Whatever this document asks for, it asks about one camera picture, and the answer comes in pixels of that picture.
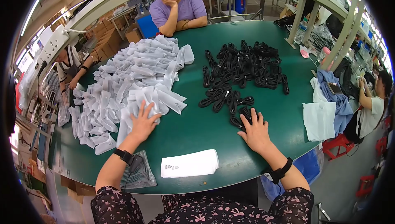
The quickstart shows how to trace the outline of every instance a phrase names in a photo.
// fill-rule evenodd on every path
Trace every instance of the black hair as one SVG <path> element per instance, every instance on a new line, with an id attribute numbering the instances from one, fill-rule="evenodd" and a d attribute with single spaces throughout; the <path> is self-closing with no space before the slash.
<path id="1" fill-rule="evenodd" d="M 381 79 L 384 84 L 384 93 L 386 97 L 389 97 L 392 91 L 392 76 L 387 73 L 387 71 L 383 70 L 378 73 L 378 78 Z"/>

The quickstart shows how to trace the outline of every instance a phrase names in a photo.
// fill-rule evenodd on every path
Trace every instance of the workbench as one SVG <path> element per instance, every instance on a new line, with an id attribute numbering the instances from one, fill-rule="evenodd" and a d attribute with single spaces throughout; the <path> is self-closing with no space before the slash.
<path id="1" fill-rule="evenodd" d="M 242 39 L 248 45 L 264 41 L 279 49 L 279 57 L 282 59 L 280 66 L 288 77 L 288 96 L 284 95 L 282 85 L 271 90 L 258 88 L 253 81 L 248 82 L 245 89 L 235 86 L 233 89 L 239 90 L 242 97 L 254 97 L 254 107 L 269 122 L 271 140 L 286 157 L 296 159 L 319 144 L 307 139 L 302 106 L 302 103 L 311 103 L 313 100 L 310 85 L 313 75 L 310 70 L 315 69 L 315 66 L 310 59 L 304 59 L 297 50 L 289 47 L 284 40 L 285 36 L 285 31 L 273 22 L 260 20 L 217 23 L 174 35 L 178 38 L 180 47 L 190 44 L 195 55 L 194 63 L 180 70 L 180 81 L 175 82 L 172 88 L 172 91 L 187 98 L 187 107 L 181 115 L 171 110 L 163 116 L 160 125 L 136 150 L 146 150 L 158 185 L 130 192 L 176 194 L 205 191 L 253 179 L 262 175 L 262 171 L 268 167 L 267 162 L 237 135 L 239 129 L 230 124 L 227 105 L 219 113 L 214 113 L 211 106 L 198 107 L 199 101 L 206 98 L 207 90 L 203 87 L 202 67 L 209 64 L 204 51 L 208 49 L 215 56 L 224 43 L 231 42 L 239 48 Z M 85 90 L 88 84 L 95 82 L 92 73 L 99 66 L 100 64 L 89 69 L 80 79 L 82 86 L 79 88 Z M 162 157 L 206 149 L 215 149 L 218 153 L 220 167 L 214 174 L 174 179 L 160 176 Z M 96 156 L 94 149 L 80 145 L 79 140 L 73 137 L 71 121 L 62 128 L 55 128 L 51 150 L 50 166 L 55 172 L 93 186 L 101 167 L 112 153 L 108 151 Z"/>

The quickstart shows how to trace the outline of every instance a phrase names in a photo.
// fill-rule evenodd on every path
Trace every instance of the pile of white bags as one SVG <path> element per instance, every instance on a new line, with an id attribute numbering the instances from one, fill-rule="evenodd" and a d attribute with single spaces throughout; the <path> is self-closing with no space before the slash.
<path id="1" fill-rule="evenodd" d="M 171 88 L 179 80 L 178 70 L 194 59 L 190 45 L 180 49 L 178 39 L 162 35 L 121 49 L 93 73 L 97 83 L 89 85 L 86 92 L 73 90 L 76 107 L 70 107 L 69 112 L 74 137 L 79 138 L 80 144 L 95 148 L 99 155 L 123 142 L 133 127 L 130 114 L 138 116 L 143 100 L 146 106 L 155 103 L 149 117 L 165 115 L 169 108 L 181 114 L 186 98 L 171 92 Z M 78 105 L 83 105 L 82 112 Z M 116 142 L 109 132 L 118 132 Z"/>

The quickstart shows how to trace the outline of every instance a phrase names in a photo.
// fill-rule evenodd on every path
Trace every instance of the plastic bottle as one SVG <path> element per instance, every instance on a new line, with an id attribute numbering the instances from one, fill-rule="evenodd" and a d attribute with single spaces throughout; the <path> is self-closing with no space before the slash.
<path id="1" fill-rule="evenodd" d="M 304 34 L 306 33 L 306 30 L 307 30 L 307 21 L 308 20 L 305 17 L 303 19 L 303 21 L 300 22 L 300 24 L 299 24 L 299 27 L 298 27 L 298 29 L 296 31 L 296 35 L 295 35 L 295 38 L 294 38 L 294 42 L 296 44 L 300 44 L 302 42 L 302 40 L 303 40 Z"/>

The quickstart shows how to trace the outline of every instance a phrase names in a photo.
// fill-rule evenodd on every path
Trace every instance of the power strip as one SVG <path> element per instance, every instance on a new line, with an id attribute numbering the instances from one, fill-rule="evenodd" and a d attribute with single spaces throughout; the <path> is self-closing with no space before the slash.
<path id="1" fill-rule="evenodd" d="M 47 44 L 44 46 L 41 54 L 37 59 L 37 63 L 42 65 L 44 61 L 49 64 L 51 60 L 57 55 L 57 53 L 62 49 L 62 46 L 70 38 L 69 34 L 63 33 L 64 26 L 59 25 L 53 32 L 52 36 L 49 38 Z"/>

